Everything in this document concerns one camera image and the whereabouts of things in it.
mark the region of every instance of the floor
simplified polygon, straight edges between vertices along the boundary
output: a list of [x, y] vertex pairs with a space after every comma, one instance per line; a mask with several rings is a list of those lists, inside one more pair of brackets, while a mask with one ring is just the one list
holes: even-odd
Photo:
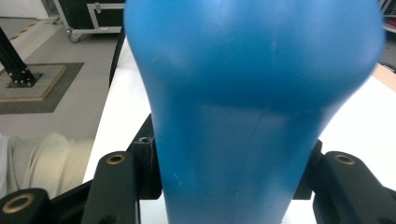
[[[31, 19], [0, 18], [8, 38]], [[25, 63], [84, 63], [53, 113], [0, 115], [0, 133], [21, 138], [57, 132], [68, 138], [96, 135], [106, 102], [108, 76], [118, 35], [83, 35], [73, 44], [61, 24], [40, 21], [11, 41]]]
[[387, 32], [387, 42], [381, 62], [396, 66], [396, 34]]

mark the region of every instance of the blue bottle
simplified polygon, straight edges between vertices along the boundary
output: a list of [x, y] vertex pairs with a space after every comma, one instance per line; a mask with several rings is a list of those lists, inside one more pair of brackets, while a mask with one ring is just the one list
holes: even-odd
[[127, 0], [124, 21], [171, 224], [280, 223], [384, 42], [373, 0]]

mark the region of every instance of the wall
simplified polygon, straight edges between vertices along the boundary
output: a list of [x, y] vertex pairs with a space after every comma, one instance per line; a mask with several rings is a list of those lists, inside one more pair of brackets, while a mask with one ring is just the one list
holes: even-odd
[[47, 19], [41, 0], [0, 0], [0, 17]]

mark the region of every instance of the brass insert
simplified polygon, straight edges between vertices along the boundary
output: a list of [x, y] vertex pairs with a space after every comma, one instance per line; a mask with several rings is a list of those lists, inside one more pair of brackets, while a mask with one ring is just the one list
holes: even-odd
[[122, 163], [123, 161], [125, 161], [125, 157], [120, 154], [113, 155], [113, 156], [107, 158], [107, 160], [106, 160], [106, 162], [110, 165], [119, 164], [119, 163]]
[[3, 206], [3, 212], [6, 214], [19, 212], [23, 208], [29, 206], [34, 200], [35, 200], [35, 195], [32, 193], [21, 194], [15, 198], [9, 200]]
[[353, 164], [355, 164], [355, 161], [354, 161], [352, 158], [350, 158], [350, 157], [348, 157], [348, 156], [346, 156], [346, 155], [338, 154], [338, 155], [335, 156], [335, 158], [336, 158], [339, 162], [341, 162], [341, 163], [343, 163], [343, 164], [346, 164], [346, 165], [353, 165]]

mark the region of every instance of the white table surface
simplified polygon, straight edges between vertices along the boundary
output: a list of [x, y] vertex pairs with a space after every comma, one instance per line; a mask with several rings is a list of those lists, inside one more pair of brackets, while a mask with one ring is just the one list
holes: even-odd
[[[148, 116], [149, 101], [125, 40], [119, 66], [93, 144], [84, 182], [100, 158], [126, 150]], [[396, 190], [396, 93], [375, 77], [343, 105], [320, 136], [322, 152], [343, 151], [365, 162], [377, 179]], [[140, 201], [143, 224], [166, 224], [163, 196]], [[293, 201], [282, 223], [316, 223], [312, 201]]]

